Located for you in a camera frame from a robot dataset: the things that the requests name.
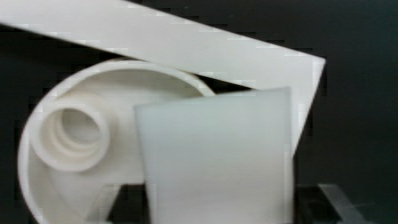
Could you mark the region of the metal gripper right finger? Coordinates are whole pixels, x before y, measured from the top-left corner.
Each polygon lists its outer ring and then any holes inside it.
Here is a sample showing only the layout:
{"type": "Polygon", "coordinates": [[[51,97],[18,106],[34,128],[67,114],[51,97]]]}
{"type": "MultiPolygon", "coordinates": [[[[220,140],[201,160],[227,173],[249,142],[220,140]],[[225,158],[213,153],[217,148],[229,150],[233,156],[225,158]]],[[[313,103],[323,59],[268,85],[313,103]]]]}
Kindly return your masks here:
{"type": "Polygon", "coordinates": [[[362,224],[362,214],[337,185],[295,186],[293,224],[362,224]]]}

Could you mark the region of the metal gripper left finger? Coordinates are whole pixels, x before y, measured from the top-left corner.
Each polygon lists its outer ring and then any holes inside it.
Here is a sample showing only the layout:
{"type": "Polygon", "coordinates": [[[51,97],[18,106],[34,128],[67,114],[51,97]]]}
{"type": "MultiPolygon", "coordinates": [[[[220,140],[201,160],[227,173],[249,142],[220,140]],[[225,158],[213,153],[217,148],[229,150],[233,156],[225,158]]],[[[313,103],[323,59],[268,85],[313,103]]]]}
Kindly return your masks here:
{"type": "Polygon", "coordinates": [[[89,209],[87,224],[149,224],[144,184],[110,184],[101,188],[89,209]]]}

